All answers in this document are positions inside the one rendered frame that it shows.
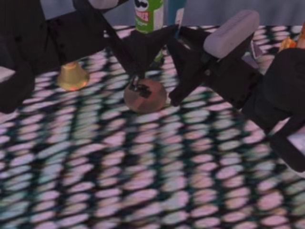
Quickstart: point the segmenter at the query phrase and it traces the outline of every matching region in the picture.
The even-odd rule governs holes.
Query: gray wall
[[[41,2],[47,18],[73,11],[71,0]],[[188,0],[183,24],[219,25],[242,9],[258,11],[261,25],[302,25],[305,21],[305,0]],[[134,25],[133,0],[106,17],[112,25]]]

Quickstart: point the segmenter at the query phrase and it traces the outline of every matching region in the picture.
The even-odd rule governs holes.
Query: woven rug
[[[261,72],[300,30],[258,29]],[[124,105],[128,76],[109,50],[81,64],[87,87],[65,92],[58,72],[37,76],[0,125],[1,229],[305,229],[305,180],[216,93],[200,87],[180,107],[139,115]],[[168,92],[177,84],[170,56],[147,75]]]

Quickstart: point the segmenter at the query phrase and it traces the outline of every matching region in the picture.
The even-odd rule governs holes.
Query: green pringles can
[[[142,33],[150,33],[162,29],[164,18],[163,0],[134,0],[135,27]],[[152,67],[158,67],[164,62],[163,52],[160,51]]]

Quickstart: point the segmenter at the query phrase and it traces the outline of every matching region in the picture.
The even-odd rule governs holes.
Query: round brown object
[[[148,98],[143,98],[139,92],[130,90],[128,85],[124,90],[126,105],[131,110],[142,114],[156,112],[163,108],[167,99],[167,92],[163,85],[150,79],[139,80],[139,83],[148,86],[152,93]]]

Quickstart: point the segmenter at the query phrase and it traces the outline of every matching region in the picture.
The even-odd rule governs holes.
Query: mustache logo
[[[148,3],[144,2],[144,1],[140,1],[140,0],[134,0],[134,4],[137,8],[147,8],[148,7]]]

